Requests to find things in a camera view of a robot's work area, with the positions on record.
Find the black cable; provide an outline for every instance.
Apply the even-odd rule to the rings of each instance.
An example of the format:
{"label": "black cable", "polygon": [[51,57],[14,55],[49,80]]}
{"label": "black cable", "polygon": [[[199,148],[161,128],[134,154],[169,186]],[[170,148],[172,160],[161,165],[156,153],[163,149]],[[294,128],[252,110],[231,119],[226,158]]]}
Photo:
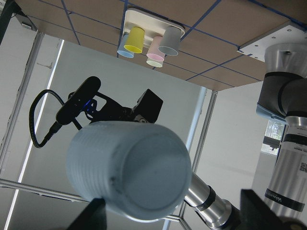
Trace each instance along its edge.
{"label": "black cable", "polygon": [[[35,135],[35,125],[34,125],[34,113],[35,113],[35,108],[38,104],[38,102],[40,101],[40,99],[46,94],[46,93],[50,93],[53,96],[55,96],[55,98],[61,103],[61,105],[64,105],[63,100],[60,98],[60,96],[54,92],[53,90],[43,90],[42,92],[40,92],[38,94],[38,96],[34,99],[31,107],[30,107],[30,111],[29,111],[29,129],[30,129],[30,135],[31,135],[31,139],[33,141],[33,144],[35,147],[37,148],[41,148],[43,147],[49,140],[50,138],[59,131],[59,129],[62,127],[61,124],[59,124],[58,122],[55,122],[49,132],[46,134],[46,136],[44,137],[43,141],[41,143],[38,143],[36,135]],[[76,119],[74,119],[72,121],[75,126],[77,127],[78,130],[80,130],[82,128],[82,126],[77,122]]]}

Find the white tray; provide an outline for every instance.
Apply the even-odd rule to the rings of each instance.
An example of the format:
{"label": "white tray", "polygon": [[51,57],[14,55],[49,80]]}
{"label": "white tray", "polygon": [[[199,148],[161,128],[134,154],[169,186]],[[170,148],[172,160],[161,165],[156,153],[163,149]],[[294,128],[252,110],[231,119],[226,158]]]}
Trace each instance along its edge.
{"label": "white tray", "polygon": [[125,14],[124,31],[130,33],[131,28],[140,27],[145,31],[144,47],[149,48],[154,37],[163,36],[166,28],[173,26],[181,30],[181,37],[185,34],[184,28],[181,25],[159,18],[149,13],[140,11],[136,8],[129,8]]}

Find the qr code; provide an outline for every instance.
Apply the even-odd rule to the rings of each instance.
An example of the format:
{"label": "qr code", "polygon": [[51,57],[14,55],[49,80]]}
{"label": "qr code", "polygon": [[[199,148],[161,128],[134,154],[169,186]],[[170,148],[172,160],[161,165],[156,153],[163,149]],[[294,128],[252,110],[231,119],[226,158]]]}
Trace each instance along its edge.
{"label": "qr code", "polygon": [[302,162],[299,170],[307,173],[307,163]]}

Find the light blue cup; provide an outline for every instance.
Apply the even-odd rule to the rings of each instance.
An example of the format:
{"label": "light blue cup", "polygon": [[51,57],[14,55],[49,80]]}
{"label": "light blue cup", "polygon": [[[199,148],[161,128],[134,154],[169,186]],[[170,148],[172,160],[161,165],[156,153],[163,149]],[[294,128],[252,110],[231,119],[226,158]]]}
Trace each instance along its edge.
{"label": "light blue cup", "polygon": [[125,47],[124,47],[124,45],[125,45],[125,43],[127,41],[128,35],[129,34],[125,34],[123,36],[123,38],[121,39],[121,42],[120,42],[119,48],[117,50],[117,53],[122,55],[122,56],[124,56],[124,57],[126,57],[126,58],[133,58],[134,57],[134,53],[131,52],[131,51],[126,50]]}

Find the gray cup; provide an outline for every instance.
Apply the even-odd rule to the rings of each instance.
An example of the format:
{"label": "gray cup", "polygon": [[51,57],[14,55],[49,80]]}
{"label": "gray cup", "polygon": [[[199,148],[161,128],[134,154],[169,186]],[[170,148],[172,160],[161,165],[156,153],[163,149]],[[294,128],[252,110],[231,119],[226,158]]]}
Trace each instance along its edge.
{"label": "gray cup", "polygon": [[181,37],[181,30],[170,26],[165,30],[162,41],[158,49],[166,55],[178,55],[179,43]]}

